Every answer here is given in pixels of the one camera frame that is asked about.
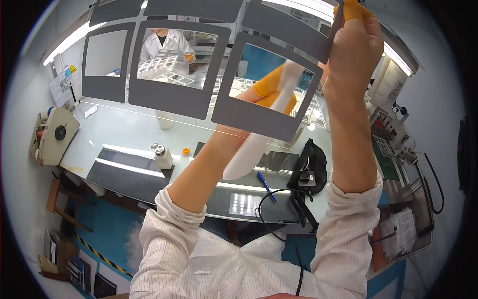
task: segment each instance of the white bottle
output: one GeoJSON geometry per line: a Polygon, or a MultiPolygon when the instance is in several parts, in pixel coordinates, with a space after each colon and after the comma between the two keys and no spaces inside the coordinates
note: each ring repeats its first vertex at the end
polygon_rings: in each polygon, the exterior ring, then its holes
{"type": "Polygon", "coordinates": [[[168,148],[154,143],[151,145],[151,149],[154,150],[154,160],[159,169],[171,169],[173,167],[173,157],[168,148]]]}

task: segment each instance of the yellow black hazard stripe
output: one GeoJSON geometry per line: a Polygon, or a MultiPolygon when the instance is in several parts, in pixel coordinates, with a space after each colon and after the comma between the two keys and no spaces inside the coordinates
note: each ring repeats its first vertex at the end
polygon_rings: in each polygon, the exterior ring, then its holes
{"type": "Polygon", "coordinates": [[[75,237],[78,239],[78,241],[80,241],[84,246],[86,246],[89,250],[91,250],[91,252],[93,252],[97,257],[99,257],[100,259],[102,259],[103,261],[105,261],[105,263],[107,263],[108,265],[112,266],[113,268],[117,269],[118,271],[128,275],[128,276],[131,276],[133,277],[133,274],[131,274],[128,270],[125,270],[123,268],[121,268],[120,266],[118,266],[117,264],[111,262],[110,260],[108,260],[107,258],[105,258],[104,256],[102,256],[98,251],[96,251],[93,247],[91,247],[90,245],[88,245],[88,243],[86,243],[85,241],[83,241],[82,238],[80,238],[79,235],[77,235],[77,233],[73,233],[75,235],[75,237]]]}

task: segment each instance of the lab coat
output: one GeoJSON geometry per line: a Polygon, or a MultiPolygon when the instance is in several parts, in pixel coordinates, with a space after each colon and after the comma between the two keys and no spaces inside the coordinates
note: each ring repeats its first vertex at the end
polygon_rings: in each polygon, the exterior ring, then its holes
{"type": "MultiPolygon", "coordinates": [[[[163,45],[161,45],[156,33],[151,34],[144,41],[141,48],[140,63],[154,59],[161,49],[188,52],[193,55],[193,61],[190,63],[193,63],[196,60],[196,53],[191,48],[184,35],[180,31],[169,29],[163,45]]],[[[179,75],[186,75],[189,73],[189,69],[185,65],[175,66],[174,72],[179,75]]]]}

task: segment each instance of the black bag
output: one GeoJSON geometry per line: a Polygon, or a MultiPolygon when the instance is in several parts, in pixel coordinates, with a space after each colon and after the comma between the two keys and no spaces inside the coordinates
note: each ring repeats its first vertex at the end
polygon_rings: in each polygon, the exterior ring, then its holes
{"type": "MultiPolygon", "coordinates": [[[[322,191],[327,183],[326,165],[327,159],[324,151],[315,145],[312,139],[309,139],[295,163],[287,187],[301,190],[311,195],[322,191]]],[[[311,233],[315,233],[318,224],[305,205],[305,194],[291,191],[289,200],[299,216],[302,227],[305,227],[305,219],[307,218],[312,225],[311,233]]]]}

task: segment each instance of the white cloth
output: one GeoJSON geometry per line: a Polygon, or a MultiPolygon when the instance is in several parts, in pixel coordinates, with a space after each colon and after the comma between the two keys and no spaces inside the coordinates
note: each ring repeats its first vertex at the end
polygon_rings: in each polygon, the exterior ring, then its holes
{"type": "MultiPolygon", "coordinates": [[[[161,49],[188,52],[193,55],[193,60],[190,63],[196,60],[196,52],[191,48],[184,35],[178,30],[168,29],[168,35],[163,44],[159,41],[156,33],[148,36],[141,48],[140,63],[154,59],[161,49]]],[[[176,66],[175,69],[179,69],[177,73],[180,75],[189,73],[189,69],[186,69],[185,66],[176,66]]]]}
{"type": "MultiPolygon", "coordinates": [[[[373,189],[345,194],[326,186],[330,210],[317,230],[317,247],[305,271],[301,296],[365,298],[372,248],[367,231],[377,226],[382,179],[373,189]]],[[[143,260],[131,281],[130,298],[259,298],[295,294],[300,267],[281,261],[284,243],[271,234],[241,248],[203,229],[200,214],[174,204],[168,187],[156,196],[140,232],[143,260]]]]}

